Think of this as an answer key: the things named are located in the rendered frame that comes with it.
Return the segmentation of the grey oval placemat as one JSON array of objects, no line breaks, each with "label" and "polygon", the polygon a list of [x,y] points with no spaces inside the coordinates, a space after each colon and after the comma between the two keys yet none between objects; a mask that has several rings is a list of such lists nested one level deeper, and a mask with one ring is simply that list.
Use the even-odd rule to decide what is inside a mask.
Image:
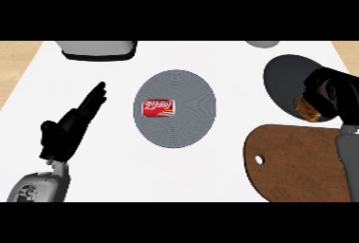
[{"label": "grey oval placemat", "polygon": [[143,83],[133,102],[133,119],[158,146],[182,148],[207,134],[216,118],[216,97],[207,81],[186,70],[167,70]]}]

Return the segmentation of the grey rounded object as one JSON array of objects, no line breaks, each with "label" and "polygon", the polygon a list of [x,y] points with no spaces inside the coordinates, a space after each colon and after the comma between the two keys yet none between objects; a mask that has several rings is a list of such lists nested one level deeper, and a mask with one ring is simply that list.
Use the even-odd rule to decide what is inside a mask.
[{"label": "grey rounded object", "polygon": [[245,41],[248,45],[258,48],[270,48],[279,44],[279,41]]}]

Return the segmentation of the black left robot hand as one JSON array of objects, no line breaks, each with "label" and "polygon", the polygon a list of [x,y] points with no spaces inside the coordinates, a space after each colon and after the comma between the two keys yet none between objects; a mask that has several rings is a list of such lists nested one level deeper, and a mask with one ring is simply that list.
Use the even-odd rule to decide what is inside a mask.
[{"label": "black left robot hand", "polygon": [[100,82],[63,118],[57,122],[46,121],[41,124],[41,159],[66,162],[72,157],[90,122],[106,101],[105,94],[105,82]]}]

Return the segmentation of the golden brown croissant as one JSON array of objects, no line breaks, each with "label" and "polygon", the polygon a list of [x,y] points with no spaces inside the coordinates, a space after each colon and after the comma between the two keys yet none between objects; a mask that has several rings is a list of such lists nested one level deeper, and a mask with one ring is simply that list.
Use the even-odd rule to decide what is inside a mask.
[{"label": "golden brown croissant", "polygon": [[317,122],[320,118],[332,119],[332,114],[322,115],[317,110],[313,108],[313,106],[307,103],[304,100],[304,96],[298,94],[292,100],[292,108],[294,111],[298,113],[300,117],[307,122]]}]

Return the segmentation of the red snack packet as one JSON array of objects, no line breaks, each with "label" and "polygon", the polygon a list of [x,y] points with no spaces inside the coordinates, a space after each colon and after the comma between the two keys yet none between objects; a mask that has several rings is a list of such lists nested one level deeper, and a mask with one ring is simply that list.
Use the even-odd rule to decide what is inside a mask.
[{"label": "red snack packet", "polygon": [[168,99],[148,99],[142,103],[142,114],[148,118],[171,117],[176,115],[176,101]]}]

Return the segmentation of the brown wooden cutting board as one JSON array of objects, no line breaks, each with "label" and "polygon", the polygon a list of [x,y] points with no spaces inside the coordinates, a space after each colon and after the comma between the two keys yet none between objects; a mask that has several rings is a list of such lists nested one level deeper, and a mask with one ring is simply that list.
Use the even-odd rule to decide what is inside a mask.
[{"label": "brown wooden cutting board", "polygon": [[255,191],[279,201],[350,201],[337,156],[335,128],[266,124],[244,142],[244,165]]}]

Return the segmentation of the grey appliance with black base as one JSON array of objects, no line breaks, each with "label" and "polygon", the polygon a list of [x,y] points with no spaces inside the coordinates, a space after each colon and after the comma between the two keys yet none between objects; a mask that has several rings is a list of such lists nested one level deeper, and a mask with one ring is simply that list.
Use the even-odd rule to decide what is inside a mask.
[{"label": "grey appliance with black base", "polygon": [[128,60],[136,53],[136,41],[57,41],[65,57],[75,61],[112,62]]}]

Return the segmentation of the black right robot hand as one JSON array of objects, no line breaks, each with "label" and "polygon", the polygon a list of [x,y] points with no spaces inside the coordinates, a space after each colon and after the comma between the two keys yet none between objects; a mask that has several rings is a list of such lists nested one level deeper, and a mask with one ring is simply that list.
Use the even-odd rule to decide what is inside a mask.
[{"label": "black right robot hand", "polygon": [[316,69],[304,81],[303,97],[322,117],[359,125],[359,77],[328,67]]}]

